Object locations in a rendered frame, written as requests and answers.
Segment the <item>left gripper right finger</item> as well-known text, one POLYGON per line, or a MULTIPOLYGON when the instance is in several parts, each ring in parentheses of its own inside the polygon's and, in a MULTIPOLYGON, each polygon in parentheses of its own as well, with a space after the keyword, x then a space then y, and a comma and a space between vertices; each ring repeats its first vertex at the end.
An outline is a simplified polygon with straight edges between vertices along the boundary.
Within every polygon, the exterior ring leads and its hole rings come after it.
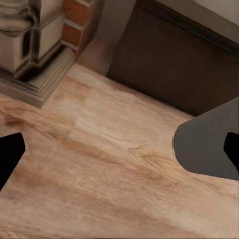
POLYGON ((224 151, 239 171, 239 134, 230 132, 227 134, 224 151))

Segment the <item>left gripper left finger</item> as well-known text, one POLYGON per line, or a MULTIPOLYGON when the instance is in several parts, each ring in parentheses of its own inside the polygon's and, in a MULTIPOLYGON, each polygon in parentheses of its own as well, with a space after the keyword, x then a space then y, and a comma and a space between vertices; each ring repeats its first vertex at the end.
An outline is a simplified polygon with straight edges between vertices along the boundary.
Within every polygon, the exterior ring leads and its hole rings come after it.
POLYGON ((0 138, 0 191, 25 151, 20 132, 0 138))

